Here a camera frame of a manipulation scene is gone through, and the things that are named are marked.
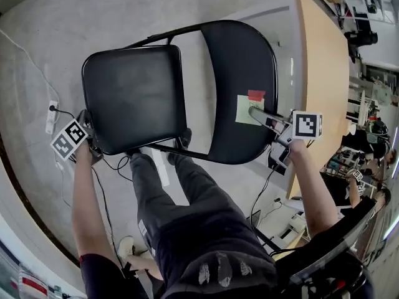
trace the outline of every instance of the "shoe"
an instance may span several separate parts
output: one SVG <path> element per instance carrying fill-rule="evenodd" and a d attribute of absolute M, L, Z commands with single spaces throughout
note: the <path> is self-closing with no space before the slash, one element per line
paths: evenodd
<path fill-rule="evenodd" d="M 193 132 L 191 131 L 191 128 L 187 128 L 187 130 L 185 130 L 185 132 L 183 133 L 183 135 L 180 137 L 180 141 L 181 144 L 183 145 L 183 149 L 187 150 L 188 149 L 188 145 L 190 145 L 191 142 L 191 137 L 193 136 Z M 168 154 L 168 162 L 169 164 L 171 164 L 172 166 L 175 165 L 175 158 L 176 158 L 176 154 L 174 153 L 169 153 Z"/>
<path fill-rule="evenodd" d="M 126 156 L 128 156 L 129 158 L 132 158 L 133 154 L 135 153 L 141 153 L 142 151 L 140 151 L 140 148 L 132 148 L 129 149 L 125 152 Z"/>
<path fill-rule="evenodd" d="M 121 239 L 118 246 L 118 256 L 126 261 L 127 256 L 134 255 L 135 240 L 132 236 L 126 236 Z"/>

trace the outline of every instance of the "concrete floor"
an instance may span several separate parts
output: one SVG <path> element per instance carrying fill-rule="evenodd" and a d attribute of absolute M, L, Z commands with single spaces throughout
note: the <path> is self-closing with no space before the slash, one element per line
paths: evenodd
<path fill-rule="evenodd" d="M 27 0 L 2 18 L 0 28 L 30 54 L 60 96 L 60 108 L 77 115 L 85 107 L 80 69 L 94 52 L 131 44 L 152 34 L 211 21 L 270 0 Z M 207 152 L 213 131 L 215 95 L 201 37 L 188 34 L 173 41 L 183 59 L 188 125 L 193 150 Z M 0 132 L 17 178 L 30 202 L 54 235 L 77 255 L 71 230 L 73 165 L 55 165 L 45 134 L 47 108 L 54 93 L 27 56 L 0 35 Z M 55 134 L 69 117 L 61 115 Z M 117 165 L 121 156 L 107 160 Z M 264 184 L 264 178 L 245 165 L 227 166 L 198 161 L 225 189 L 245 214 Z M 116 243 L 132 235 L 143 241 L 137 227 L 137 202 L 132 184 L 103 161 L 95 166 L 107 197 Z M 171 166 L 165 190 L 177 204 L 187 204 Z M 130 176 L 126 167 L 122 173 Z M 282 194 L 270 184 L 259 205 Z M 103 211 L 103 202 L 99 198 Z"/>

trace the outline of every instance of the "leg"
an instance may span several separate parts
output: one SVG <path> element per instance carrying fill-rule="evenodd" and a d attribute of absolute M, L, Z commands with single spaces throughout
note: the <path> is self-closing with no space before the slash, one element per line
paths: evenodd
<path fill-rule="evenodd" d="M 130 160 L 133 186 L 137 197 L 137 222 L 143 221 L 147 246 L 151 238 L 165 224 L 180 215 L 183 206 L 177 206 L 163 190 L 161 179 L 153 160 L 145 154 L 135 153 Z"/>
<path fill-rule="evenodd" d="M 234 209 L 244 214 L 231 197 L 222 190 L 214 179 L 187 156 L 175 156 L 176 173 L 190 205 L 200 211 Z"/>
<path fill-rule="evenodd" d="M 160 269 L 155 260 L 149 258 L 141 258 L 139 256 L 127 255 L 125 260 L 132 265 L 135 270 L 148 270 L 152 277 L 163 280 Z"/>

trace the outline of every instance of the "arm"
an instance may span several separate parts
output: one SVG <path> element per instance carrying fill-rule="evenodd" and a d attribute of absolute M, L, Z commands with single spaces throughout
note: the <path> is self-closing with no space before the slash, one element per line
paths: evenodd
<path fill-rule="evenodd" d="M 289 147 L 289 158 L 294 164 L 302 193 L 306 223 L 310 235 L 315 236 L 338 222 L 337 208 L 305 143 L 294 140 Z"/>
<path fill-rule="evenodd" d="M 87 142 L 76 152 L 72 226 L 79 256 L 98 254 L 116 263 L 94 190 L 92 155 Z"/>
<path fill-rule="evenodd" d="M 359 191 L 357 190 L 356 179 L 349 179 L 349 200 L 352 208 L 356 207 L 360 203 Z"/>
<path fill-rule="evenodd" d="M 150 273 L 152 277 L 163 280 L 160 269 L 158 268 L 155 260 L 134 255 L 128 255 L 126 257 L 126 261 L 128 261 L 130 265 L 132 265 L 133 269 L 148 270 L 148 273 Z"/>

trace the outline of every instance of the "electrical cable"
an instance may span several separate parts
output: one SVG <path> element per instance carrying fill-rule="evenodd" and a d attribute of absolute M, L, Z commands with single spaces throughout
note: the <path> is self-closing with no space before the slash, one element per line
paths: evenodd
<path fill-rule="evenodd" d="M 269 211 L 265 216 L 263 216 L 262 218 L 261 218 L 261 220 L 259 221 L 259 223 L 258 223 L 258 226 L 261 224 L 261 222 L 267 217 L 267 215 L 269 215 L 269 214 L 271 214 L 272 212 L 274 212 L 274 211 L 276 211 L 276 210 L 278 210 L 278 209 L 280 209 L 281 207 L 282 207 L 282 202 L 281 201 L 278 201 L 279 203 L 280 203 L 280 206 L 279 207 L 277 207 L 277 208 L 273 208 L 271 211 Z"/>
<path fill-rule="evenodd" d="M 119 256 L 118 256 L 118 252 L 117 252 L 117 247 L 115 246 L 115 241 L 113 238 L 113 229 L 112 229 L 112 223 L 111 223 L 111 218 L 110 218 L 110 214 L 108 212 L 108 205 L 107 205 L 107 200 L 105 198 L 105 192 L 104 192 L 104 188 L 102 187 L 99 175 L 97 174 L 96 170 L 94 169 L 94 167 L 92 166 L 92 169 L 94 171 L 95 177 L 97 178 L 97 181 L 99 182 L 101 191 L 102 191 L 102 197 L 104 199 L 104 207 L 105 207 L 105 214 L 107 215 L 107 219 L 108 219 L 108 223 L 110 225 L 110 229 L 111 229 L 111 240 L 112 240 L 112 245 L 113 245 L 113 250 L 115 251 L 115 255 L 118 258 L 119 264 L 120 264 L 120 268 L 123 269 L 123 264 L 122 261 L 120 260 Z"/>
<path fill-rule="evenodd" d="M 12 40 L 12 39 L 8 36 L 8 34 L 6 34 L 2 29 L 0 29 L 0 33 L 1 33 L 4 37 L 6 37 L 12 44 L 14 44 L 18 49 L 22 50 L 22 51 L 26 54 L 28 60 L 33 64 L 33 66 L 34 66 L 34 67 L 40 72 L 40 74 L 42 75 L 42 78 L 43 78 L 44 81 L 46 82 L 47 88 L 51 89 L 51 90 L 54 92 L 55 97 L 56 97 L 57 102 L 58 102 L 58 105 L 60 105 L 60 96 L 59 96 L 58 92 L 57 92 L 57 91 L 55 90 L 55 88 L 50 84 L 50 82 L 46 79 L 46 76 L 44 75 L 44 73 L 42 72 L 42 70 L 39 69 L 39 67 L 35 64 L 35 62 L 33 62 L 31 56 L 29 55 L 29 53 L 27 53 L 27 50 L 25 50 L 25 49 L 24 49 L 23 47 L 21 47 L 17 42 L 15 42 L 14 40 Z M 59 118 L 59 115 L 58 115 L 57 118 L 55 119 L 54 123 L 57 123 L 58 118 Z"/>
<path fill-rule="evenodd" d="M 301 249 L 302 247 L 297 247 L 297 248 L 287 248 L 287 249 L 279 249 L 279 250 L 275 250 L 273 252 L 271 252 L 269 254 L 270 257 L 273 257 L 274 255 L 278 255 L 278 254 L 282 254 L 283 252 L 292 252 L 292 251 L 296 251 L 298 249 Z"/>
<path fill-rule="evenodd" d="M 310 141 L 308 142 L 308 144 L 306 145 L 306 148 L 309 148 L 313 143 L 314 143 L 314 140 L 310 140 Z M 251 226 L 252 226 L 253 229 L 255 229 L 254 224 L 253 224 L 253 222 L 252 222 L 252 217 L 253 217 L 253 215 L 254 215 L 254 207 L 255 207 L 255 205 L 256 205 L 258 199 L 261 197 L 261 195 L 263 194 L 263 192 L 266 190 L 267 185 L 269 184 L 270 177 L 272 176 L 274 170 L 275 170 L 275 168 L 272 168 L 271 173 L 270 173 L 270 174 L 268 175 L 268 177 L 266 178 L 266 182 L 264 183 L 261 192 L 257 195 L 257 198 L 255 199 L 254 203 L 252 204 L 251 211 L 249 212 L 249 222 L 251 223 Z"/>
<path fill-rule="evenodd" d="M 308 144 L 306 145 L 306 148 L 309 148 L 313 143 L 314 143 L 314 140 L 310 140 L 310 141 L 308 142 Z"/>
<path fill-rule="evenodd" d="M 55 164 L 57 165 L 57 168 L 61 172 L 61 197 L 62 197 L 62 200 L 64 201 L 64 203 L 66 203 L 69 206 L 69 208 L 72 208 L 72 206 L 65 200 L 65 197 L 64 197 L 64 172 L 59 168 L 59 162 L 58 162 L 57 158 L 55 157 L 55 152 L 53 151 L 53 153 L 54 153 Z"/>
<path fill-rule="evenodd" d="M 258 199 L 261 197 L 261 195 L 263 194 L 263 192 L 266 190 L 267 185 L 269 184 L 270 177 L 272 176 L 273 173 L 274 173 L 274 168 L 272 169 L 272 171 L 270 172 L 270 174 L 269 174 L 268 177 L 266 178 L 266 182 L 264 183 L 261 192 L 257 195 L 257 198 L 255 199 L 254 203 L 252 204 L 251 211 L 249 212 L 249 222 L 251 223 L 251 227 L 252 227 L 253 229 L 255 229 L 254 223 L 253 223 L 253 221 L 252 221 L 252 217 L 253 217 L 253 215 L 254 215 L 254 207 L 255 207 L 255 205 L 256 205 Z"/>
<path fill-rule="evenodd" d="M 123 165 L 121 166 L 120 163 L 123 161 L 124 158 L 126 158 L 126 163 L 123 164 Z M 129 163 L 129 156 L 126 155 L 126 156 L 122 157 L 122 158 L 119 160 L 119 163 L 118 163 L 117 168 L 112 167 L 112 166 L 110 165 L 110 163 L 108 163 L 108 162 L 105 160 L 105 158 L 103 158 L 103 161 L 104 161 L 105 164 L 107 164 L 111 169 L 113 169 L 114 171 L 117 171 L 118 174 L 119 174 L 119 176 L 123 177 L 124 179 L 126 179 L 126 180 L 128 180 L 128 181 L 130 181 L 130 182 L 133 182 L 130 178 L 127 178 L 126 176 L 124 176 L 124 175 L 122 175 L 122 174 L 120 173 L 120 170 L 121 170 L 122 168 L 124 168 L 124 167 Z"/>
<path fill-rule="evenodd" d="M 52 112 L 55 111 L 55 112 L 59 112 L 59 113 L 68 114 L 68 115 L 70 115 L 73 119 L 75 118 L 75 116 L 74 116 L 71 112 L 59 110 L 58 108 L 55 108 L 53 105 L 50 105 L 49 110 L 52 111 Z"/>

